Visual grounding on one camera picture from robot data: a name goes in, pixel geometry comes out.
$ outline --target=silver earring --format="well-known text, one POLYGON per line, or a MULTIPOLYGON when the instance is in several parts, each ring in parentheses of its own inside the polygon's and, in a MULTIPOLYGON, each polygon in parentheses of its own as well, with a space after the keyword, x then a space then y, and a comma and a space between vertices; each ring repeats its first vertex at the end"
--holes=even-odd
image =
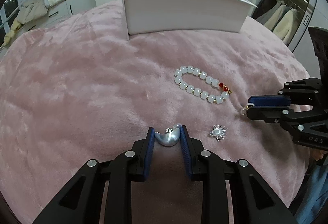
POLYGON ((227 128, 222 125, 214 125, 213 130, 210 132, 210 136, 214 137, 218 141, 222 141, 226 136, 227 128))
POLYGON ((155 132, 155 138, 161 145, 164 146, 176 145, 180 139, 180 127, 182 127, 182 124, 177 123, 173 126, 172 129, 167 128, 165 130, 166 133, 155 132))

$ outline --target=bed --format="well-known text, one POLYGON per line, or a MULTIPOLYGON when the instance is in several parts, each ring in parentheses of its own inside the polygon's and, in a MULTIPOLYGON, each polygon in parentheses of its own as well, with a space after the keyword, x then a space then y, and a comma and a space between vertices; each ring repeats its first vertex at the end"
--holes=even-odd
MULTIPOLYGON (((116 1, 32 30, 0 63, 0 190, 22 224, 89 159, 111 160, 149 126, 164 132, 178 122, 222 159, 248 160, 289 206, 309 149, 277 125, 239 114, 251 95, 309 77, 284 43, 250 17, 240 33, 176 30, 126 41, 121 18, 116 1), (218 77, 230 97, 216 105, 181 90, 174 71, 188 65, 218 77), (209 136, 216 124, 228 128, 220 142, 209 136)), ((192 75, 184 80, 210 90, 192 75)), ((156 142, 148 182, 132 185, 133 223, 200 223, 201 199, 180 145, 156 142)))

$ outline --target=crescent-shaped silver earring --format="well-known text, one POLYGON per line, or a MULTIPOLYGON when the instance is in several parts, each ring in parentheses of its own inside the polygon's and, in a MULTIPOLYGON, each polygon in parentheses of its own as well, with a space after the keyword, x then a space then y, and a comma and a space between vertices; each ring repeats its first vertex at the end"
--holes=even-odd
POLYGON ((182 127, 182 124, 178 123, 173 126, 173 129, 167 128, 166 133, 155 132, 155 138, 161 145, 176 145, 180 139, 180 127, 182 127))

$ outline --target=black drawer handle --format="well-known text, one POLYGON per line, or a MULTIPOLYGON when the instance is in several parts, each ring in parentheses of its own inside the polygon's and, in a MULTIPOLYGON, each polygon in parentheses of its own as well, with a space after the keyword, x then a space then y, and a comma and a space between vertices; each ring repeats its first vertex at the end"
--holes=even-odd
POLYGON ((34 25, 33 27, 29 28, 29 31, 32 30, 36 25, 34 25))
POLYGON ((59 13, 59 11, 57 11, 57 12, 55 12, 55 13, 49 15, 49 18, 51 18, 52 16, 54 16, 54 15, 56 15, 56 14, 58 14, 58 13, 59 13))

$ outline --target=sunburst silver earring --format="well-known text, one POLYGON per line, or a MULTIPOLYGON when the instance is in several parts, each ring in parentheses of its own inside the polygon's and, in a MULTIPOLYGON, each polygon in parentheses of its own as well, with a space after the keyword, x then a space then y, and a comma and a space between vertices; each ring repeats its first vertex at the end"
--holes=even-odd
POLYGON ((226 136, 227 128, 222 125, 214 125, 213 130, 210 132, 210 136, 214 137, 218 141, 222 141, 226 136))

